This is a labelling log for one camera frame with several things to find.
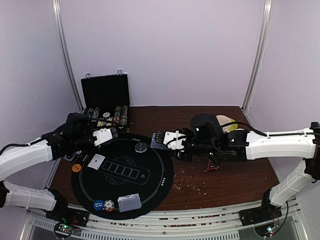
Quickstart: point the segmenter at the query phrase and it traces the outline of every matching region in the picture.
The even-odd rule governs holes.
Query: purple wall
[[[268,45],[255,96],[251,123],[263,131],[288,131],[320,122],[320,2],[275,0]],[[283,180],[297,158],[274,158],[271,164]],[[320,185],[311,184],[297,199],[309,234],[320,239]]]
[[[263,10],[263,0],[61,1],[80,92],[86,73],[121,68],[133,106],[242,105]]]
[[[51,1],[0,2],[0,146],[32,141],[77,111],[62,58]],[[53,162],[11,176],[43,188]],[[1,239],[17,239],[25,209],[0,209]]]

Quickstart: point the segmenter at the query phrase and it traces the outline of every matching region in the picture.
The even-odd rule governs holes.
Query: wooden table
[[[190,119],[200,113],[226,115],[239,122],[247,119],[235,106],[174,106],[130,108],[130,132],[151,138],[158,131],[189,128]],[[187,210],[228,206],[261,200],[263,193],[278,179],[267,158],[247,162],[222,162],[219,170],[207,172],[208,159],[193,157],[192,162],[173,159],[174,182],[166,199],[155,209]],[[72,162],[61,161],[51,188],[71,204],[78,205],[71,187]]]

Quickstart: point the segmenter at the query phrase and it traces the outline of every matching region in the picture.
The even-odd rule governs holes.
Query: black poker mat
[[[147,150],[136,152],[138,143],[146,143]],[[112,220],[137,218],[155,209],[171,189],[174,166],[168,152],[150,148],[150,144],[146,136],[119,134],[96,152],[105,157],[98,170],[88,167],[95,153],[77,157],[71,185],[78,202],[90,213]],[[120,212],[118,198],[131,194],[139,194],[142,207]],[[108,200],[114,203],[114,210],[97,208],[97,203]]]

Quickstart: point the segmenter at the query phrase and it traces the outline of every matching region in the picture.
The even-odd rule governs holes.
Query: round gray token
[[[147,144],[143,143],[143,142],[139,142],[134,146],[134,150],[137,153],[144,153],[145,151],[147,151]]]
[[[110,112],[105,112],[103,115],[102,115],[104,118],[107,118],[110,116]]]

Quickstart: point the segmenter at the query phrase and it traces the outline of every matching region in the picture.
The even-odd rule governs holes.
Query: white card
[[[95,170],[98,170],[100,165],[103,163],[105,160],[105,156],[102,156],[100,154],[95,154],[92,158],[92,160],[88,164],[88,168],[92,168]]]

